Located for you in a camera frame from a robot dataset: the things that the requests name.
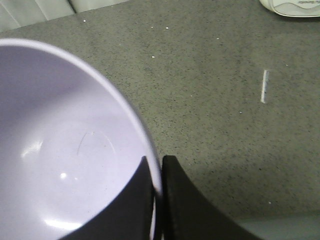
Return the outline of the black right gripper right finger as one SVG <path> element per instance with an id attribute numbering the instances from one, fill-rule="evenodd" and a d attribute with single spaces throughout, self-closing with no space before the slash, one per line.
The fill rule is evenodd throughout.
<path id="1" fill-rule="evenodd" d="M 214 207 L 188 178 L 174 155 L 162 159 L 166 240 L 257 240 Z"/>

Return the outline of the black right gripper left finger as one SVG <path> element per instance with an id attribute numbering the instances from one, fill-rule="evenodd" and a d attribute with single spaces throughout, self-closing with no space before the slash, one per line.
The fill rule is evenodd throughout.
<path id="1" fill-rule="evenodd" d="M 62 239 L 148 240 L 154 198 L 150 168 L 144 156 L 132 178 L 117 197 L 94 218 Z"/>

